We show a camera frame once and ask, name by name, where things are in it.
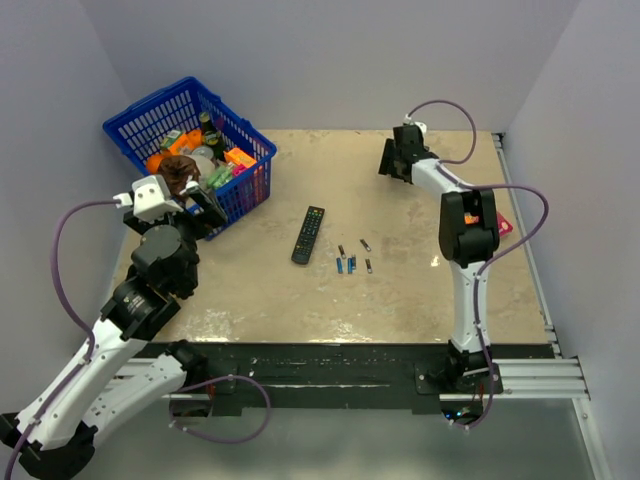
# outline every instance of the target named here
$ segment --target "black remote control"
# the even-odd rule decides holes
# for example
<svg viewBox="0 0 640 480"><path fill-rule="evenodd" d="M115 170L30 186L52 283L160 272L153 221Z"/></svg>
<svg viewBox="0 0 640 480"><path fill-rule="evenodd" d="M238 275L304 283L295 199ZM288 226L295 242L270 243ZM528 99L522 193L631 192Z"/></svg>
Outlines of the black remote control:
<svg viewBox="0 0 640 480"><path fill-rule="evenodd" d="M298 240L296 246L293 249L291 260L298 265L306 265L311 258L311 250L313 250L313 244L316 243L316 237L318 236L318 230L320 229L320 222L324 216L324 208L309 207L307 215L302 222L302 228L298 234Z"/></svg>

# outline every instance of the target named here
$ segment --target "gray wall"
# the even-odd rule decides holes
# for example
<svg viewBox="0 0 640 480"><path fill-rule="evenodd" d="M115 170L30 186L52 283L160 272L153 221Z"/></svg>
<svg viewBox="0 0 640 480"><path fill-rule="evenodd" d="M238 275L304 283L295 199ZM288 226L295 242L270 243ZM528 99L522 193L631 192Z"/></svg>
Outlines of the gray wall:
<svg viewBox="0 0 640 480"><path fill-rule="evenodd" d="M132 98L192 74L261 128L390 128L444 97L493 131L513 119L578 3L81 1ZM423 118L468 128L446 107Z"/></svg>
<svg viewBox="0 0 640 480"><path fill-rule="evenodd" d="M637 0L583 0L506 136L514 180L551 202L533 250L620 479L640 471L639 24ZM521 199L531 226L536 201Z"/></svg>
<svg viewBox="0 0 640 480"><path fill-rule="evenodd" d="M49 275L58 216L125 191L134 174L101 128L129 102L76 0L1 2L0 70L0 411L8 412L31 402L80 345ZM101 207L63 236L63 282L92 323L123 232L115 209ZM0 448L0 465L6 458Z"/></svg>

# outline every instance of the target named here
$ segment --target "bottle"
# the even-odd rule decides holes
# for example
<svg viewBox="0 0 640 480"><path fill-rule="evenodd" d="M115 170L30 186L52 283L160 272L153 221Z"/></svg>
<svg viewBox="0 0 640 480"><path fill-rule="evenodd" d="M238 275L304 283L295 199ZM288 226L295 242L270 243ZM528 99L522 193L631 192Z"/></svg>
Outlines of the bottle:
<svg viewBox="0 0 640 480"><path fill-rule="evenodd" d="M220 130L213 126L209 112L200 113L200 130L202 130L202 144L211 147L213 156L224 162L224 139Z"/></svg>

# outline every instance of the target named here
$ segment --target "floor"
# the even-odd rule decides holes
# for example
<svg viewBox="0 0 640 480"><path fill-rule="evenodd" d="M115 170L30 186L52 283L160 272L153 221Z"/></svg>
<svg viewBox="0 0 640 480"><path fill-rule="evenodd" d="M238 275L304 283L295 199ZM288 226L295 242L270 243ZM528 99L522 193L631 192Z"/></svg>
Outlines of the floor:
<svg viewBox="0 0 640 480"><path fill-rule="evenodd" d="M278 147L271 197L211 242L199 246L199 287L156 336L167 342L443 343L453 328L451 274L440 255L439 205L410 184L377 175L388 131L264 131ZM441 158L460 159L468 132L430 132ZM489 132L476 154L452 168L464 180L502 182ZM515 224L506 191L498 210ZM290 261L308 205L326 214L306 267ZM514 231L501 249L519 238ZM124 278L138 235L128 234L114 275ZM359 243L365 238L367 254ZM353 275L338 275L338 245L357 255ZM365 257L373 274L367 274ZM546 343L522 249L492 268L489 334L495 343Z"/></svg>

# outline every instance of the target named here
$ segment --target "table top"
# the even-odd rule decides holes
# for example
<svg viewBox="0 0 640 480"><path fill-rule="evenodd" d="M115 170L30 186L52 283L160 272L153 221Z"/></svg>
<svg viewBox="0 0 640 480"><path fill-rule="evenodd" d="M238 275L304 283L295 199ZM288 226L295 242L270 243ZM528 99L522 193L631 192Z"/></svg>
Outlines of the table top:
<svg viewBox="0 0 640 480"><path fill-rule="evenodd" d="M453 287L438 246L439 204L377 174L390 132L263 133L278 147L270 198L199 244L199 287L155 340L446 343ZM469 132L429 132L425 143L440 158L460 159L470 139ZM475 184L504 181L489 132L479 132L474 156L451 170ZM495 194L498 211L515 225L508 193ZM309 205L326 212L310 263L298 266L290 257ZM516 227L500 248L518 238ZM138 239L127 233L114 282L124 278ZM357 255L353 275L337 274L339 244ZM488 318L494 343L547 342L523 249L492 267Z"/></svg>

